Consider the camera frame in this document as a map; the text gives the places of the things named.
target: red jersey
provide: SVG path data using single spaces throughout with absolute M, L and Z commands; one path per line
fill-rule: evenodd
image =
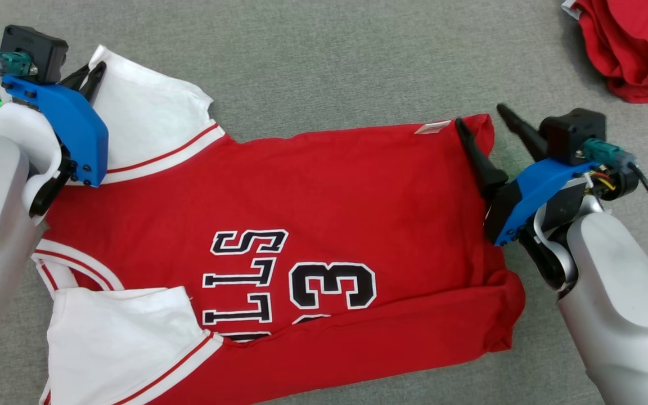
M 489 151 L 489 116 L 465 123 Z M 65 187 L 34 259 L 52 290 L 185 287 L 224 338 L 162 403 L 263 401 L 509 348 L 524 290 L 484 238 L 455 126 L 421 128 L 237 143 L 213 123 L 161 172 L 182 150 Z
M 563 5 L 578 16 L 586 52 L 627 102 L 648 102 L 648 2 L 576 0 Z

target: basketball jersey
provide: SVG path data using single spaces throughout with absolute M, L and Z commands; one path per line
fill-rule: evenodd
M 511 346 L 524 292 L 483 236 L 484 203 L 448 121 L 239 143 L 186 82 L 167 86 L 191 98 L 176 108 L 186 117 L 121 111 L 138 90 L 106 81 L 144 67 L 97 53 L 93 65 L 110 62 L 94 103 L 109 169 L 97 189 L 65 187 L 33 259 L 54 296 L 180 288 L 201 327 L 128 397 L 101 403 L 252 403 Z M 488 152 L 489 116 L 465 123 Z M 74 346 L 97 344 L 71 330 Z

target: red stripe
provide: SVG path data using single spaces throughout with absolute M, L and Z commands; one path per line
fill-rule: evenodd
M 171 152 L 167 152 L 167 153 L 165 153 L 164 155 L 157 156 L 157 157 L 155 157 L 155 158 L 153 158 L 153 159 L 149 159 L 149 160 L 147 160 L 147 161 L 143 161 L 143 162 L 141 162 L 141 163 L 133 164 L 133 165 L 131 165 L 131 166 L 119 167 L 119 169 L 109 169 L 109 170 L 107 170 L 106 172 L 107 172 L 108 174 L 110 174 L 110 173 L 119 173 L 119 172 L 126 172 L 127 170 L 137 169 L 137 167 L 146 166 L 147 164 L 151 164 L 151 163 L 154 163 L 155 161 L 159 161 L 159 160 L 161 160 L 161 159 L 167 158 L 167 157 L 169 157 L 169 156 L 171 156 L 171 155 L 173 155 L 173 154 L 175 154 L 175 153 L 177 153 L 177 152 L 182 151 L 183 149 L 186 149 L 187 146 L 189 146 L 189 145 L 195 143 L 195 142 L 198 141 L 202 136 L 206 135 L 206 133 L 208 133 L 208 131 L 211 131 L 211 130 L 213 130 L 214 128 L 216 128 L 216 127 L 218 127 L 218 126 L 219 126 L 219 124 L 214 124 L 214 125 L 210 126 L 209 128 L 206 128 L 205 130 L 201 131 L 201 133 L 200 133 L 199 135 L 193 137 L 193 138 L 192 138 L 190 141 L 188 141 L 187 143 L 183 144 L 182 146 L 179 146 L 178 148 L 174 149 L 174 150 L 171 151 Z
M 47 269 L 47 265 L 44 264 L 44 262 L 41 262 L 41 265 L 42 265 L 42 271 L 47 276 L 47 279 L 49 279 L 49 282 L 51 283 L 54 291 L 58 290 L 59 287 L 57 287 L 56 281 L 54 281 L 54 277 L 52 276 L 52 273 L 49 271 L 49 269 Z
M 199 349 L 201 349 L 206 343 L 208 343 L 209 340 L 211 340 L 212 335 L 209 334 L 209 336 L 206 337 L 203 341 L 201 341 L 200 344 L 198 344 L 192 351 L 190 351 L 183 359 L 177 362 L 172 368 L 167 370 L 164 374 L 160 375 L 158 379 L 150 382 L 146 387 L 144 387 L 141 390 L 138 390 L 132 395 L 129 395 L 128 397 L 124 398 L 123 400 L 120 400 L 119 402 L 113 403 L 113 405 L 122 405 L 123 403 L 127 403 L 131 400 L 133 400 L 136 397 L 139 397 L 139 395 L 144 394 L 144 392 L 147 392 L 147 390 L 151 389 L 151 387 L 154 387 L 154 385 L 159 384 L 162 380 L 164 380 L 168 375 L 172 374 L 176 369 L 178 369 L 185 361 L 187 361 L 191 356 L 193 356 Z
M 70 262 L 74 262 L 74 263 L 76 263 L 76 264 L 78 264 L 78 265 L 84 267 L 84 268 L 87 269 L 88 271 L 93 272 L 94 275 L 96 275 L 97 277 L 99 277 L 100 279 L 102 279 L 102 280 L 106 283 L 106 286 L 109 287 L 110 290 L 113 290 L 113 289 L 114 289 L 114 287 L 113 287 L 113 286 L 111 285 L 111 283 L 106 279 L 106 277 L 104 277 L 104 276 L 101 275 L 99 272 L 97 272 L 97 270 L 92 269 L 92 267 L 88 266 L 88 265 L 85 264 L 84 262 L 80 262 L 79 260 L 74 259 L 73 257 L 65 256 L 64 254 L 56 253 L 56 252 L 54 252 L 54 251 L 39 250 L 39 249 L 37 249 L 34 253 L 39 253 L 39 254 L 48 254 L 49 256 L 59 257 L 60 259 L 65 259 L 65 260 L 69 260 Z

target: connector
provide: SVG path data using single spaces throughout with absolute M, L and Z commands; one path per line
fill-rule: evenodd
M 22 70 L 27 82 L 36 84 L 54 84 L 61 80 L 61 67 L 66 61 L 66 41 L 50 37 L 34 30 L 31 26 L 7 25 L 2 35 L 0 52 L 25 53 L 31 57 L 36 73 Z
M 32 58 L 23 52 L 0 52 L 0 77 L 10 74 L 16 77 L 25 77 L 37 74 L 37 69 L 32 64 Z
M 599 139 L 587 139 L 581 148 L 584 159 L 596 161 L 622 172 L 630 171 L 630 163 L 637 164 L 637 157 L 625 152 L 619 146 Z

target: gray carpet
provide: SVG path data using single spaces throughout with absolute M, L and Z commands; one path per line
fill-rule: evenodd
M 609 116 L 610 140 L 637 154 L 648 172 L 648 105 L 607 93 L 559 3 L 0 0 L 0 38 L 10 23 L 65 38 L 67 73 L 102 43 L 190 80 L 216 100 L 213 117 L 242 141 L 494 114 L 501 101 L 533 123 L 586 107 Z M 496 129 L 494 161 L 510 173 L 524 169 L 530 158 L 519 140 L 498 118 Z M 610 207 L 648 253 L 646 194 Z M 555 296 L 524 249 L 507 246 L 506 256 L 529 294 L 512 351 L 272 403 L 602 403 Z M 38 400 L 50 310 L 38 275 L 27 269 L 0 330 L 0 404 Z

